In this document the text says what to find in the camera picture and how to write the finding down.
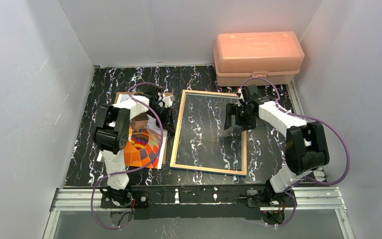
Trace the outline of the hot air balloon photo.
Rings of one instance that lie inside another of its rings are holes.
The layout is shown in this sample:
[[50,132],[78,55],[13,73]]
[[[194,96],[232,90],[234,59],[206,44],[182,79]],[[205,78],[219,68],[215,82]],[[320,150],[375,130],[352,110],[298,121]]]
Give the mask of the hot air balloon photo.
[[161,169],[166,161],[167,136],[166,130],[163,135],[160,134],[156,119],[148,114],[133,118],[129,126],[129,140],[123,152],[125,165],[142,167],[159,151],[159,156],[147,167]]

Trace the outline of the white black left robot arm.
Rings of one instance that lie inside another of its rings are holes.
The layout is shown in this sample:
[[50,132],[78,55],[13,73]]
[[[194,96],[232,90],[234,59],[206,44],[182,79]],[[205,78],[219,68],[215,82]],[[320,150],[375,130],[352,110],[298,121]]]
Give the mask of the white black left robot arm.
[[100,107],[92,139],[106,167],[107,191],[125,192],[127,166],[133,171],[161,166],[167,136],[175,133],[174,101],[173,94],[151,83],[141,92],[127,91],[115,104]]

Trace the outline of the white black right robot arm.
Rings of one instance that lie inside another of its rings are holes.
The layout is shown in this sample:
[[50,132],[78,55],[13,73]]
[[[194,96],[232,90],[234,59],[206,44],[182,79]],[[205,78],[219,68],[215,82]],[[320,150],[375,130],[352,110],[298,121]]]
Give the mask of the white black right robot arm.
[[238,103],[226,105],[224,129],[232,124],[243,131],[256,127],[256,119],[266,121],[286,138],[285,164],[265,184],[262,196],[273,199],[315,169],[329,163],[324,127],[317,121],[307,122],[292,116],[271,97],[263,97],[256,85],[240,89]]

